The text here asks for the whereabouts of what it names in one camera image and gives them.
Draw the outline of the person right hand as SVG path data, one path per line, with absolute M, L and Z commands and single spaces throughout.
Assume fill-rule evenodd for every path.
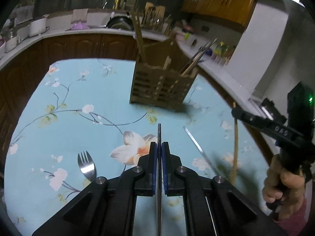
M 303 206 L 305 197 L 305 177 L 302 171 L 292 173 L 285 169 L 279 155 L 272 158 L 269 169 L 266 172 L 263 199 L 272 204 L 280 201 L 278 219 L 290 218 Z

